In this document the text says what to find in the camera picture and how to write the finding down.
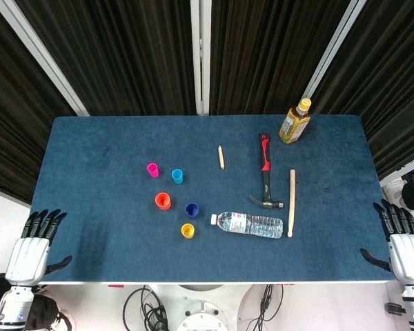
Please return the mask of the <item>left black-fingered robot hand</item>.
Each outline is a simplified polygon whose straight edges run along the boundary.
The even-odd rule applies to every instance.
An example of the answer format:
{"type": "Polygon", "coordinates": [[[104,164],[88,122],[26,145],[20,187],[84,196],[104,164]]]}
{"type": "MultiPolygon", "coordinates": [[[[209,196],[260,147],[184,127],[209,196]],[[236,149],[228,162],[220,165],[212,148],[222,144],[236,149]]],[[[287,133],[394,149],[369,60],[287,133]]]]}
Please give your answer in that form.
{"type": "Polygon", "coordinates": [[[17,239],[5,279],[12,286],[33,287],[45,275],[65,268],[72,256],[48,265],[48,255],[58,227],[67,214],[60,209],[33,212],[26,220],[20,238],[17,239]]]}

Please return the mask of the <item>right black-fingered robot hand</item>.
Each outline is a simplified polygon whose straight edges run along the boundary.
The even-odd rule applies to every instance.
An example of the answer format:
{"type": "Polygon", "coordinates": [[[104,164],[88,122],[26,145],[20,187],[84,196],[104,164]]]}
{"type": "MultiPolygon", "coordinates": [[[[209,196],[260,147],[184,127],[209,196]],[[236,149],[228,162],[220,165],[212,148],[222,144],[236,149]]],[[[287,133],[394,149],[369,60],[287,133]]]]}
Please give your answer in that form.
{"type": "Polygon", "coordinates": [[[382,199],[373,203],[379,215],[386,239],[389,259],[383,261],[373,257],[366,249],[360,250],[363,258],[380,269],[393,273],[403,285],[414,285],[414,217],[406,208],[382,199]]]}

